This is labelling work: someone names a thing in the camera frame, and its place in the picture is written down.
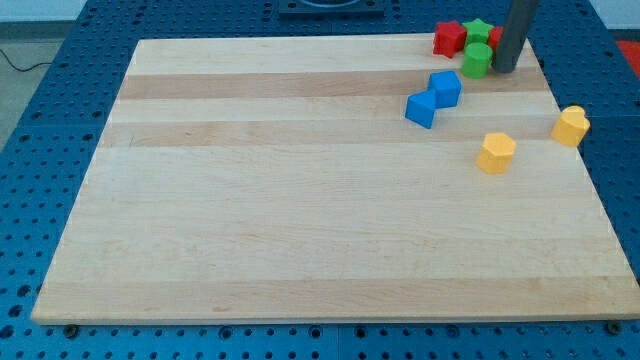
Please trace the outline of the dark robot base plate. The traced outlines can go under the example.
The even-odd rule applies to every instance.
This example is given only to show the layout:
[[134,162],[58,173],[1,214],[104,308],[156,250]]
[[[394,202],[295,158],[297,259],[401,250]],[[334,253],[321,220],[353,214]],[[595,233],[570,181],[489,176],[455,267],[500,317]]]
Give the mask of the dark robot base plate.
[[279,0],[278,15],[291,18],[324,15],[380,15],[384,0]]

